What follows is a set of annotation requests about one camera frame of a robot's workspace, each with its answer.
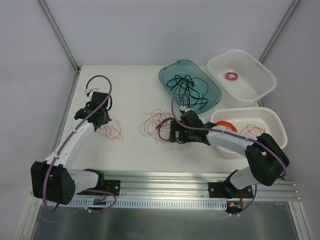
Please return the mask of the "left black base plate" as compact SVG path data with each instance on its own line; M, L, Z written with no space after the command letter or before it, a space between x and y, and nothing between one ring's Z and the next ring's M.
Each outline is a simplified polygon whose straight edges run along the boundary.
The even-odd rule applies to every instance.
M94 190L109 192L115 196L119 196L121 189L121 181L120 180L110 180L104 179L99 183Z

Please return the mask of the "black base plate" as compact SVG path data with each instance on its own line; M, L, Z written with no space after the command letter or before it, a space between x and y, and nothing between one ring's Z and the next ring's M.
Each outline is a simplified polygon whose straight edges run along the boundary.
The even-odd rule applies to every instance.
M251 186L237 189L229 181L209 182L208 194L210 198L224 199L251 199L254 196Z
M110 180L104 179L99 183L94 190L109 192L115 196L119 196L121 189L121 181L120 180Z

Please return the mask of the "white solid plastic basket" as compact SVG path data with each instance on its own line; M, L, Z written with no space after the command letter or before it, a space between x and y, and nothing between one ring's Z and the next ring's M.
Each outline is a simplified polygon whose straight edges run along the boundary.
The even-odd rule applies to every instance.
M277 86L274 74L240 49L231 49L211 58L207 70L220 88L221 100L228 108L251 107Z

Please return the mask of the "white perforated plastic basket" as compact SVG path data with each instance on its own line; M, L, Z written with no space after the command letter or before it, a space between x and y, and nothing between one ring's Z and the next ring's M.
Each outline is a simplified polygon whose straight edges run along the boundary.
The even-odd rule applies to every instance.
M210 121L226 122L222 125L223 128L236 130L243 135L258 137L267 133L273 137L281 149L284 149L288 143L288 137L279 116L266 107L218 110L211 115Z

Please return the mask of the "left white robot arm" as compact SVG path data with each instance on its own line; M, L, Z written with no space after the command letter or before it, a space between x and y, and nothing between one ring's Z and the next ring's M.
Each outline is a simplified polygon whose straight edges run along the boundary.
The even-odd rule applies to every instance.
M104 191L104 174L100 170L72 171L71 168L87 139L111 121L108 113L111 101L107 93L93 92L91 100L75 113L72 127L63 142L44 161L32 164L34 197L67 205L75 194L91 191L99 195Z

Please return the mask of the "teal transparent plastic tray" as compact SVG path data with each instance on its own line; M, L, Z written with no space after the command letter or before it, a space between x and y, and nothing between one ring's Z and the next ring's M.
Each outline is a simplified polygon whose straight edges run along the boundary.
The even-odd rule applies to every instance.
M180 94L175 98L179 106L184 104L196 114L214 108L222 98L220 88L190 60L178 60L163 67L158 79L171 97Z

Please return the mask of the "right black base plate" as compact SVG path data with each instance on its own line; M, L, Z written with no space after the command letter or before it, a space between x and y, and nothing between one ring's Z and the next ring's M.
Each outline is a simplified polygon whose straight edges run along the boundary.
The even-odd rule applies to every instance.
M208 194L210 198L224 199L251 199L254 196L251 186L237 189L229 181L209 182Z

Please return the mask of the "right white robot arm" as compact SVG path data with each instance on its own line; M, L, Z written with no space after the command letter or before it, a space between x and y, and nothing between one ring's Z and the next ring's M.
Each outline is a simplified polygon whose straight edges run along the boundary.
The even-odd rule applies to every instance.
M171 143L202 143L229 149L244 156L248 166L234 170L223 182L214 185L213 193L232 199L242 190L255 184L270 187L287 174L290 160L268 133L254 137L227 130L216 123L203 123L198 115L188 110L170 122Z

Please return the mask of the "aluminium mounting rail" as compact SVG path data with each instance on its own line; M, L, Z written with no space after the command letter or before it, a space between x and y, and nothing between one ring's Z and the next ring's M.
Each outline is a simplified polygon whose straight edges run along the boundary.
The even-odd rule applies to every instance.
M139 172L105 170L107 180L119 180L121 198L133 199L209 199L209 182L222 182L227 173ZM272 186L257 185L256 201L300 202L297 185L276 180Z

